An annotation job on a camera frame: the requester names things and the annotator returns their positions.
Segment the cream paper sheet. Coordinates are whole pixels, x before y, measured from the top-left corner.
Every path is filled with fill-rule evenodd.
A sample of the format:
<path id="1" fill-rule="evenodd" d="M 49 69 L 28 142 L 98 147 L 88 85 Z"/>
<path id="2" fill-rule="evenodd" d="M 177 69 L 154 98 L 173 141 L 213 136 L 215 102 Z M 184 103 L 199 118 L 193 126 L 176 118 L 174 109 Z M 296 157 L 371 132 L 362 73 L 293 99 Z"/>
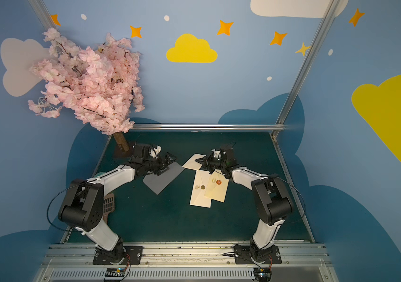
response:
<path id="1" fill-rule="evenodd" d="M 194 154 L 182 167 L 189 170 L 199 170 L 202 163 L 197 162 L 197 159 L 203 159 L 205 155 Z"/>

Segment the grey envelope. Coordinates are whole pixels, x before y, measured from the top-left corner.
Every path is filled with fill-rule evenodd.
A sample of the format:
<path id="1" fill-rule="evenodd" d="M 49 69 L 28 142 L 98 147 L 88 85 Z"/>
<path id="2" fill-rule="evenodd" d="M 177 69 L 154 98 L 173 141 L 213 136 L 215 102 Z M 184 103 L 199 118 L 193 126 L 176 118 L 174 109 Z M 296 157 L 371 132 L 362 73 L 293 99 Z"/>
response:
<path id="1" fill-rule="evenodd" d="M 145 176 L 143 182 L 156 195 L 159 195 L 183 170 L 184 168 L 177 162 L 171 163 L 160 175 Z"/>

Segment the cream envelope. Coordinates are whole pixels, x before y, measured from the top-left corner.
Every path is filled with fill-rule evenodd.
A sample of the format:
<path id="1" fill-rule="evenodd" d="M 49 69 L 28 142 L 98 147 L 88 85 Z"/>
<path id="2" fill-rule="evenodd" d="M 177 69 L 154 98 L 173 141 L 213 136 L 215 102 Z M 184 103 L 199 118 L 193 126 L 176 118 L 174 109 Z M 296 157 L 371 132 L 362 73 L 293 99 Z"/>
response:
<path id="1" fill-rule="evenodd" d="M 216 184 L 216 181 L 220 180 L 222 184 Z M 225 176 L 217 171 L 214 171 L 213 174 L 208 177 L 205 196 L 212 200 L 218 202 L 224 202 L 227 189 L 228 189 L 229 180 L 225 178 Z"/>

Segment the white envelope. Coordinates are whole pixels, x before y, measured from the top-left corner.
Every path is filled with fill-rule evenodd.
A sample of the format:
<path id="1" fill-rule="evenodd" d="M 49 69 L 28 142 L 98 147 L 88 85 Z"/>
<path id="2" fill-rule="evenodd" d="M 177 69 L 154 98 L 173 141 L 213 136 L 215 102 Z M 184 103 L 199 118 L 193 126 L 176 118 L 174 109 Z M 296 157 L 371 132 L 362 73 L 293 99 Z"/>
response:
<path id="1" fill-rule="evenodd" d="M 201 186 L 204 185 L 206 187 L 208 177 L 210 174 L 208 171 L 197 170 L 195 173 L 192 194 L 190 199 L 191 206 L 198 206 L 202 208 L 210 208 L 211 207 L 211 199 L 205 196 L 205 189 L 202 190 Z"/>

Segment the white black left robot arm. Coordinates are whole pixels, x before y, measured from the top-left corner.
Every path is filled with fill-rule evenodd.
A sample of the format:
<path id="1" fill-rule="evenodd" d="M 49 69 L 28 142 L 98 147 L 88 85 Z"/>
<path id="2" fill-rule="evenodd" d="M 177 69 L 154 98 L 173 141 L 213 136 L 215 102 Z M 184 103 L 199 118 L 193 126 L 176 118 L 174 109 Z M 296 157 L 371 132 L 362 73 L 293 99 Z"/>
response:
<path id="1" fill-rule="evenodd" d="M 59 221 L 80 231 L 95 243 L 93 264 L 130 265 L 124 241 L 103 218 L 104 197 L 120 186 L 147 175 L 169 175 L 177 157 L 161 154 L 160 146 L 138 144 L 129 161 L 103 175 L 87 180 L 75 179 L 67 189 L 58 212 Z"/>

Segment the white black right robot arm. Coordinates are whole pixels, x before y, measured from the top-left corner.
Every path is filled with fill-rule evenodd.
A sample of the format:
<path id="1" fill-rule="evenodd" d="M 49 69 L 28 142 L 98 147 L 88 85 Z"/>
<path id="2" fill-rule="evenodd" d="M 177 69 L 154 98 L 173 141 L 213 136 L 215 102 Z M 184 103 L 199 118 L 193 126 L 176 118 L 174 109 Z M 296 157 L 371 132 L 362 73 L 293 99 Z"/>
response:
<path id="1" fill-rule="evenodd" d="M 251 189 L 259 216 L 257 230 L 249 245 L 236 244 L 231 256 L 236 264 L 281 264 L 282 257 L 275 237 L 282 224 L 294 211 L 294 204 L 283 180 L 278 175 L 254 172 L 238 164 L 233 146 L 224 145 L 208 156 L 195 159 L 209 173 L 221 172 L 227 180 Z"/>

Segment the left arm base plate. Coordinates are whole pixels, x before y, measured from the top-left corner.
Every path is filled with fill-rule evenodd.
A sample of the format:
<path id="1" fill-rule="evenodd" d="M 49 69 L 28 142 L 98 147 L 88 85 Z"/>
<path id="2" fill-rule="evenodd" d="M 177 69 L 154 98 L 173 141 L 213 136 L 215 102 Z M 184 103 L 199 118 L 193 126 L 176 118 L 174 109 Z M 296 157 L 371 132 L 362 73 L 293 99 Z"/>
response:
<path id="1" fill-rule="evenodd" d="M 143 246 L 119 246 L 111 251 L 96 248 L 93 265 L 139 265 L 142 259 Z"/>

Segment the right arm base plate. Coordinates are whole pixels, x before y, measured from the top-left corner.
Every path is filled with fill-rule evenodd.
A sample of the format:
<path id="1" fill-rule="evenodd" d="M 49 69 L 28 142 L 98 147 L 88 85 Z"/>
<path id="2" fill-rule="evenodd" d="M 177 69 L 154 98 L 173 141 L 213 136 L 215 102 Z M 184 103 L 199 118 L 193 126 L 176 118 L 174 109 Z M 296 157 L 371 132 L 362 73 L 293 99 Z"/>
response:
<path id="1" fill-rule="evenodd" d="M 256 246 L 233 246 L 233 256 L 236 264 L 282 264 L 282 257 L 278 246 L 273 245 L 260 250 Z"/>

